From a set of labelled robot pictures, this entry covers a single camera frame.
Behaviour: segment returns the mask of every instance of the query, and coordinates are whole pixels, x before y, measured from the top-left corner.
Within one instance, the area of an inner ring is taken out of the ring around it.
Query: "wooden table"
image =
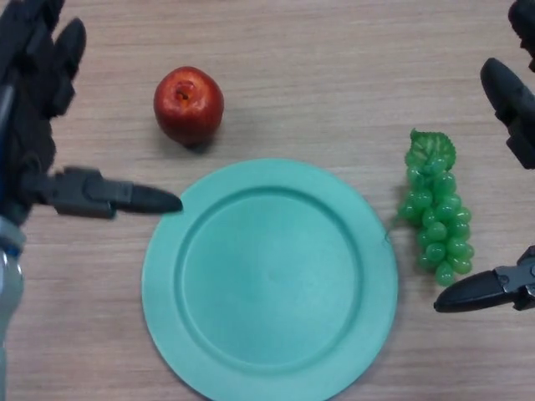
[[[505,146],[507,132],[479,80],[485,60],[497,57],[535,82],[508,7],[501,0],[67,0],[60,26],[80,16],[88,48],[78,97],[53,124],[56,166],[98,166],[180,193],[232,162],[291,157],[349,182],[389,225],[410,130],[441,130],[456,144],[459,191],[474,213],[474,270],[514,263],[533,242],[535,176]],[[212,75],[226,97],[220,139],[203,156],[173,145],[153,118],[155,86],[183,64]],[[25,226],[24,301],[8,333],[9,401],[202,399],[166,367],[145,328],[140,270],[156,222],[61,218],[36,208]],[[415,271],[413,233],[401,227],[392,237],[400,271],[395,329],[373,367],[336,399],[533,399],[533,313],[510,306],[435,313],[439,288]]]

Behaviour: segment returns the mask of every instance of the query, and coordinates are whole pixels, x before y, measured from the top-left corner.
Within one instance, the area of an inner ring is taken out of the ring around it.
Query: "plate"
[[[215,401],[324,401],[374,361],[395,316],[379,218],[325,170],[250,160],[197,181],[145,256],[147,327]]]

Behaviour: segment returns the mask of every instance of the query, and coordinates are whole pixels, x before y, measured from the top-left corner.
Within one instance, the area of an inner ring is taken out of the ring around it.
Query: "red apple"
[[[161,130],[188,147],[213,139],[223,109],[223,93],[216,81],[194,67],[171,71],[154,94],[154,112]]]

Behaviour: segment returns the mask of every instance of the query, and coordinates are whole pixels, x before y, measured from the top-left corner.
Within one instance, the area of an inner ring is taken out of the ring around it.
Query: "green grapes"
[[[411,148],[405,156],[410,191],[398,210],[398,217],[418,229],[421,249],[420,268],[435,274],[444,287],[455,282],[455,275],[471,272],[474,248],[471,212],[456,193],[456,177],[451,173],[456,152],[442,133],[413,130]]]
[[[448,230],[444,224],[438,221],[427,228],[427,236],[431,241],[444,241],[448,236]]]

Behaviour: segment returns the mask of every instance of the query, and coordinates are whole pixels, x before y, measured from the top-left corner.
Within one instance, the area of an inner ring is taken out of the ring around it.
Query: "robotic hand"
[[[18,258],[21,231],[33,205],[62,215],[111,219],[117,210],[180,211],[175,195],[96,169],[70,166],[49,175],[55,145],[51,119],[74,97],[73,79],[85,49],[85,28],[73,20],[52,39],[64,0],[11,0],[0,16],[0,401],[5,400],[4,338],[23,295]]]
[[[521,39],[535,72],[535,2],[517,0],[509,21]],[[509,132],[507,146],[525,169],[535,169],[535,98],[520,78],[503,63],[489,58],[481,69],[481,83]],[[460,280],[436,300],[438,312],[468,312],[512,302],[518,311],[535,307],[535,246],[530,246],[516,266],[500,266]]]

